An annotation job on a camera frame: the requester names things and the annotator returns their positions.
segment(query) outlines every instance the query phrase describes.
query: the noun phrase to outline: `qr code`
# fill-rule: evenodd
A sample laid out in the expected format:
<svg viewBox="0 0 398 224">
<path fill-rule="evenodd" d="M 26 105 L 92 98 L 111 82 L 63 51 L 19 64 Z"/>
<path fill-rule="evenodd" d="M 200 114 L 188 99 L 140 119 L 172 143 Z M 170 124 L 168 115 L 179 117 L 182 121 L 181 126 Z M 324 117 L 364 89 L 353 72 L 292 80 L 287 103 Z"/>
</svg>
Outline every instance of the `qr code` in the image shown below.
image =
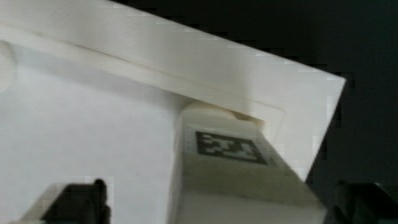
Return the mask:
<svg viewBox="0 0 398 224">
<path fill-rule="evenodd" d="M 266 164 L 252 140 L 195 132 L 197 152 L 244 162 Z"/>
</svg>

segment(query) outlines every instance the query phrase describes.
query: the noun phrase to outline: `white surface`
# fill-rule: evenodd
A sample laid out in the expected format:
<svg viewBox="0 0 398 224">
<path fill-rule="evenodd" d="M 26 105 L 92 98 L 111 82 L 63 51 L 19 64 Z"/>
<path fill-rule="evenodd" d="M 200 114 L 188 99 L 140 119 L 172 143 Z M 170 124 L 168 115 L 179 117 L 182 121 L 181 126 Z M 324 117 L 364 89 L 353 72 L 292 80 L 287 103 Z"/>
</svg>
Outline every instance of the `white surface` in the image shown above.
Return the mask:
<svg viewBox="0 0 398 224">
<path fill-rule="evenodd" d="M 8 44 L 0 41 L 0 93 L 8 88 L 15 75 L 15 60 Z"/>
<path fill-rule="evenodd" d="M 104 0 L 0 0 L 0 39 L 260 119 L 305 179 L 339 77 Z"/>
<path fill-rule="evenodd" d="M 181 183 L 182 191 L 175 188 L 173 195 L 179 200 L 170 206 L 170 214 L 175 215 L 170 219 L 177 220 L 175 223 L 323 223 L 324 207 L 285 166 L 253 123 L 232 119 L 230 114 L 223 114 L 221 110 L 202 103 L 186 107 L 179 118 L 177 151 L 182 168 L 175 169 L 175 182 Z M 241 154 L 230 152 L 228 147 L 232 145 L 237 150 L 236 146 L 243 142 L 232 139 L 225 141 L 225 138 L 214 136 L 209 138 L 207 147 L 218 147 L 214 150 L 220 154 L 202 155 L 197 131 L 250 140 L 266 164 L 253 163 L 255 157 L 250 157 L 250 161 L 236 160 L 241 159 Z M 225 152 L 234 159 L 220 156 Z"/>
<path fill-rule="evenodd" d="M 186 113 L 193 113 L 198 115 L 209 115 L 214 118 L 225 118 L 228 120 L 236 120 L 234 113 L 230 110 L 221 109 L 220 107 L 195 101 L 186 108 L 182 109 L 181 115 Z"/>
<path fill-rule="evenodd" d="M 189 100 L 77 64 L 15 50 L 0 94 L 0 223 L 47 187 L 108 183 L 111 223 L 165 223 L 173 122 Z"/>
</svg>

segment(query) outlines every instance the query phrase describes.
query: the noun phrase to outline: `dark background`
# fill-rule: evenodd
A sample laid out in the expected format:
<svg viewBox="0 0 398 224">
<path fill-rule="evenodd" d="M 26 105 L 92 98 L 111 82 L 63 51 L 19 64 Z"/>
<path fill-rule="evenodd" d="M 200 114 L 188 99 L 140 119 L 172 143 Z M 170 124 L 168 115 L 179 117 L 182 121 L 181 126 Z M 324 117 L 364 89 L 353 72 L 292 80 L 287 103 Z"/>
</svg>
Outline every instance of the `dark background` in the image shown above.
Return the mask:
<svg viewBox="0 0 398 224">
<path fill-rule="evenodd" d="M 398 1 L 118 2 L 346 78 L 307 184 L 398 183 Z"/>
</svg>

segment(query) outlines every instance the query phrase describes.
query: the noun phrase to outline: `black object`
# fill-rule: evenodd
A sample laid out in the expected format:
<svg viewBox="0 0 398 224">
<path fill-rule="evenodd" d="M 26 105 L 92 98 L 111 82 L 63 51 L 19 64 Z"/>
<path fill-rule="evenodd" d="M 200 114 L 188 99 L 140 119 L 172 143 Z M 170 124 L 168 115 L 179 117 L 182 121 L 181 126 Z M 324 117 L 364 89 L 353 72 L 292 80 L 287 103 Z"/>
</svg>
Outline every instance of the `black object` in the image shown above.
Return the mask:
<svg viewBox="0 0 398 224">
<path fill-rule="evenodd" d="M 45 224 L 108 224 L 106 185 L 69 184 L 47 208 L 40 220 Z"/>
<path fill-rule="evenodd" d="M 335 224 L 398 224 L 398 185 L 348 184 L 335 187 Z"/>
</svg>

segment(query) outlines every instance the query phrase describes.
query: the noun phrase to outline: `black background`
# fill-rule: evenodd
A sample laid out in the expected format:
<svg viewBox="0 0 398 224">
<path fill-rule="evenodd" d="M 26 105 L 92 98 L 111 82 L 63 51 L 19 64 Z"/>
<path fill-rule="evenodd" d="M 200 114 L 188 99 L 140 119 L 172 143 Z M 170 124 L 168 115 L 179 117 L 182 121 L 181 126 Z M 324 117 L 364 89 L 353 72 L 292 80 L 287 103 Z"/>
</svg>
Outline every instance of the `black background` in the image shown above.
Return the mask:
<svg viewBox="0 0 398 224">
<path fill-rule="evenodd" d="M 398 1 L 120 2 L 346 78 L 307 184 L 330 206 L 337 180 L 398 183 Z"/>
</svg>

